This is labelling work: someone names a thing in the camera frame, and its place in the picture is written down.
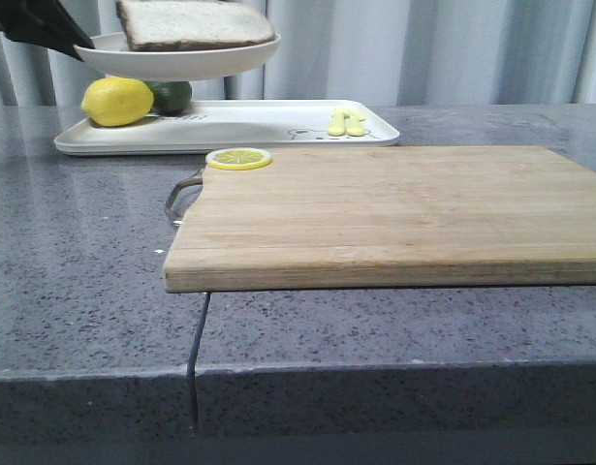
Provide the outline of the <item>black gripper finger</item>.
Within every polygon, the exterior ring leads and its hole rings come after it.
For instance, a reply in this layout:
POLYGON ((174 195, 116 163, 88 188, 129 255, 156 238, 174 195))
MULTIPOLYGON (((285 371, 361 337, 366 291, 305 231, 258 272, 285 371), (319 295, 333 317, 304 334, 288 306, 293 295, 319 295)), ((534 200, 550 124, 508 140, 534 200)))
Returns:
POLYGON ((0 32, 10 41, 52 49, 78 61, 82 58, 76 47, 94 48, 59 1, 0 0, 0 32))

